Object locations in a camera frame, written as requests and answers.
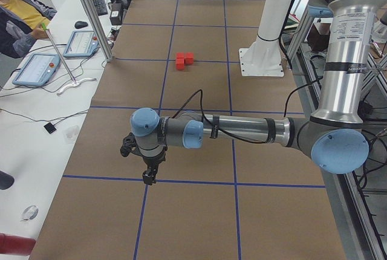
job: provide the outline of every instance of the blue joint cap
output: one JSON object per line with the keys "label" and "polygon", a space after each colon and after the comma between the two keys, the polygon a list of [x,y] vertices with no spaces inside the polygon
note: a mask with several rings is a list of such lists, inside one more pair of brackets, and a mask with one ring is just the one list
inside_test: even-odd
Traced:
{"label": "blue joint cap", "polygon": [[200,148],[203,142],[203,123],[191,120],[183,132],[183,145],[185,148]]}
{"label": "blue joint cap", "polygon": [[368,157],[368,142],[352,129],[326,133],[312,147],[314,163],[332,174],[347,174],[361,167]]}
{"label": "blue joint cap", "polygon": [[314,18],[332,18],[333,12],[326,7],[308,5],[309,15]]}
{"label": "blue joint cap", "polygon": [[135,136],[147,136],[156,129],[160,117],[151,108],[136,110],[131,116],[132,133]]}

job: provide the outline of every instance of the black mouse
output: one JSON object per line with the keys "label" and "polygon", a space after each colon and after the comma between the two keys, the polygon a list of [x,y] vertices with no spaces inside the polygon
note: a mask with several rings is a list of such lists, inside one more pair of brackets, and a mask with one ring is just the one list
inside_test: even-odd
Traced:
{"label": "black mouse", "polygon": [[83,28],[83,27],[86,27],[86,26],[89,26],[89,24],[87,22],[85,22],[85,21],[77,21],[74,24],[74,27],[76,29],[80,29],[80,28]]}

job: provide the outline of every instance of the black jacket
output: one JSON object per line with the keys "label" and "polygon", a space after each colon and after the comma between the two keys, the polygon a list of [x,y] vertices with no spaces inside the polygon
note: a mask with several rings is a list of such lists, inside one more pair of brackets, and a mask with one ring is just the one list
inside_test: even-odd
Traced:
{"label": "black jacket", "polygon": [[[49,20],[56,14],[55,9],[38,0],[23,1]],[[19,16],[0,5],[0,53],[14,58],[25,56],[36,42],[31,32],[32,29]]]}

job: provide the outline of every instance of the white table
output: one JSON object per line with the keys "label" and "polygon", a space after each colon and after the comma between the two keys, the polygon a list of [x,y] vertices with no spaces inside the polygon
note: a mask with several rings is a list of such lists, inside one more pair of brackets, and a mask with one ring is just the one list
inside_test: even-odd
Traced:
{"label": "white table", "polygon": [[[99,18],[107,35],[111,29],[109,15],[99,16]],[[75,30],[76,21],[88,22],[88,18],[79,0],[67,0],[48,26],[57,44],[68,42],[72,31]],[[90,23],[83,30],[91,30]],[[50,45],[50,42],[40,40],[32,49],[46,45]],[[43,53],[54,53],[52,48],[43,50]],[[75,69],[82,60],[67,61],[69,67]],[[42,89],[33,89],[23,94],[0,97],[0,108],[36,120],[65,117],[86,110],[90,106],[91,98],[103,73],[104,61],[105,57],[99,50],[93,58],[83,64],[84,74],[80,78],[95,77],[96,82],[85,82],[78,88],[66,90],[61,96]],[[61,66],[51,80],[66,73]],[[73,74],[77,76],[80,73],[81,70],[78,69]],[[15,87],[11,83],[15,75],[12,75],[5,88]],[[47,89],[56,90],[69,79],[67,74],[48,85]],[[23,90],[26,89],[3,90],[0,96]],[[49,134],[44,129],[45,122],[33,123],[25,118],[0,111],[0,171],[15,178],[11,188],[0,190],[0,233],[37,239],[74,147],[74,142],[69,143],[65,138],[65,131],[74,126],[81,128],[85,116],[84,114],[66,119],[56,126],[57,131]],[[31,205],[38,207],[37,217],[22,222],[21,216],[24,209]],[[28,259],[28,256],[0,255],[0,260],[6,259]]]}

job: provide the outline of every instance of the red can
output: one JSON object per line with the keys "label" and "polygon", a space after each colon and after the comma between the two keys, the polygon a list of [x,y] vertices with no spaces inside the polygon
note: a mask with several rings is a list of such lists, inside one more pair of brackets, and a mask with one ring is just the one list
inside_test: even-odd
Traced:
{"label": "red can", "polygon": [[28,256],[36,241],[31,238],[0,233],[0,254]]}

